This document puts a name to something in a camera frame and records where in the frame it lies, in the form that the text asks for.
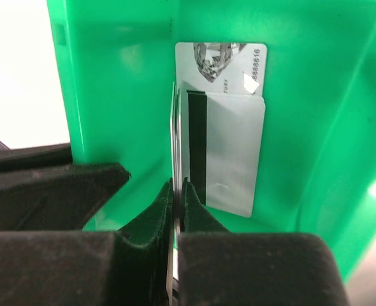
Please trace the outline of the green plastic bin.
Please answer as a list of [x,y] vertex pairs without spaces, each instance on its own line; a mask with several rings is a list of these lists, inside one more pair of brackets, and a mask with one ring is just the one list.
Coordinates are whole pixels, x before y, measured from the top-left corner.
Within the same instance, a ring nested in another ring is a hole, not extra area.
[[320,236],[350,278],[376,235],[376,1],[49,1],[78,164],[131,180],[87,230],[117,230],[171,177],[179,42],[264,43],[266,113],[248,218],[234,232]]

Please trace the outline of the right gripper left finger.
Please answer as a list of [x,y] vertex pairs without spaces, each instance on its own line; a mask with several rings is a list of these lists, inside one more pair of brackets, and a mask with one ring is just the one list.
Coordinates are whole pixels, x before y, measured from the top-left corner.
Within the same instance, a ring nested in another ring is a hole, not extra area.
[[167,305],[173,185],[118,231],[0,232],[0,305]]

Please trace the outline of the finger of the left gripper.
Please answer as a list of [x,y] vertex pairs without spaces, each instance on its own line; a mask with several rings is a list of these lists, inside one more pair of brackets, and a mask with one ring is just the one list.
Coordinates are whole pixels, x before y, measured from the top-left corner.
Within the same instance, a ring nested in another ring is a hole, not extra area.
[[75,164],[68,143],[0,150],[0,231],[80,230],[130,176]]

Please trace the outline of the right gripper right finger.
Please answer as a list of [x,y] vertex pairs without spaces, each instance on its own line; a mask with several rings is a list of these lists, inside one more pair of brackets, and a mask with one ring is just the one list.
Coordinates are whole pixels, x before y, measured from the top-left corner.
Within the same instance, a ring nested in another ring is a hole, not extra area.
[[181,305],[348,305],[334,256],[306,233],[232,233],[182,184]]

